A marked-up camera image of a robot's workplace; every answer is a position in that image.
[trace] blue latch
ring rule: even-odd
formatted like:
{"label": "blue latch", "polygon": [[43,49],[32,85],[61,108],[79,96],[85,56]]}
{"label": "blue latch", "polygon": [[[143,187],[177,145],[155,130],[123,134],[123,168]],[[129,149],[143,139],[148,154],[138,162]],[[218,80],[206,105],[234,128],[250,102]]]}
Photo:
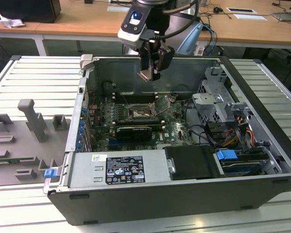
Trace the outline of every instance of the blue latch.
{"label": "blue latch", "polygon": [[58,169],[55,169],[55,168],[49,168],[49,169],[46,169],[45,172],[44,172],[44,178],[56,178],[57,177],[57,171]]}
{"label": "blue latch", "polygon": [[234,150],[219,150],[216,152],[218,159],[238,159]]}

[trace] white paper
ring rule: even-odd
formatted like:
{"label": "white paper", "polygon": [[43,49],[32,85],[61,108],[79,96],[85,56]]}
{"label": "white paper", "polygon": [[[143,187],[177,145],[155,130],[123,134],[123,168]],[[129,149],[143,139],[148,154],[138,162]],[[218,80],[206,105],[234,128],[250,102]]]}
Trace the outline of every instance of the white paper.
{"label": "white paper", "polygon": [[238,19],[251,19],[251,20],[267,20],[263,16],[255,16],[255,15],[240,15],[234,14],[234,16]]}
{"label": "white paper", "polygon": [[21,21],[20,19],[9,19],[9,18],[3,17],[1,14],[0,14],[0,23],[4,27],[7,27],[9,29],[11,29],[12,27],[25,26],[23,21]]}

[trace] tissue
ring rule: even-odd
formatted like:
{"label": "tissue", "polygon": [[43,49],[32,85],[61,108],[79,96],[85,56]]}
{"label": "tissue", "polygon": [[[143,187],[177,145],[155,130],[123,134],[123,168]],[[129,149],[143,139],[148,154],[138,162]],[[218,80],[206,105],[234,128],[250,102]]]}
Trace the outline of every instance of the tissue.
{"label": "tissue", "polygon": [[0,23],[2,23],[4,27],[7,27],[9,29],[11,29],[12,27],[25,26],[23,21],[21,21],[20,19],[9,19],[9,18],[3,17],[1,14],[0,14]]}

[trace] motherboard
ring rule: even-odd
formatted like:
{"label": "motherboard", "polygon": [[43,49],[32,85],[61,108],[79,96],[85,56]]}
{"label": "motherboard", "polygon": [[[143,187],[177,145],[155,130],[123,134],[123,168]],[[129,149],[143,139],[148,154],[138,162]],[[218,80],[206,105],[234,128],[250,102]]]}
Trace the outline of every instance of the motherboard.
{"label": "motherboard", "polygon": [[185,101],[156,95],[153,99],[120,96],[95,102],[90,109],[92,150],[159,150],[193,145],[184,120]]}

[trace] power supply label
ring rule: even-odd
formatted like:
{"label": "power supply label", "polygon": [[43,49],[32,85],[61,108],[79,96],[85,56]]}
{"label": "power supply label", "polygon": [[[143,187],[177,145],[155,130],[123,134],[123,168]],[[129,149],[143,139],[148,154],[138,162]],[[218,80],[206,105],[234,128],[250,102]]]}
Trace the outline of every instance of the power supply label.
{"label": "power supply label", "polygon": [[107,184],[142,182],[146,182],[142,156],[107,158]]}

